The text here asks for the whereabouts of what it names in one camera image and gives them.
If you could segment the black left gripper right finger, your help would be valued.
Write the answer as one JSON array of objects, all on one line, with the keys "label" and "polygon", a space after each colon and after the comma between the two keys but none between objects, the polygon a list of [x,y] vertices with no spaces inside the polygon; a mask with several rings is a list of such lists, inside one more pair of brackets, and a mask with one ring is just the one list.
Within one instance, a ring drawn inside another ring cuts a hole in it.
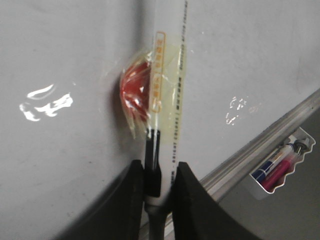
[{"label": "black left gripper right finger", "polygon": [[176,240],[258,240],[207,193],[186,162],[180,162],[172,190]]}]

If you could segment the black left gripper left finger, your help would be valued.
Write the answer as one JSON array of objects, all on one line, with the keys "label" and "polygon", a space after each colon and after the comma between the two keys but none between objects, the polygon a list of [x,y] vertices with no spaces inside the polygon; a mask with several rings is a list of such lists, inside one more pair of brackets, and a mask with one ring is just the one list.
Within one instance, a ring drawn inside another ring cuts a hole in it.
[{"label": "black left gripper left finger", "polygon": [[56,239],[137,240],[143,195],[143,167],[136,159]]}]

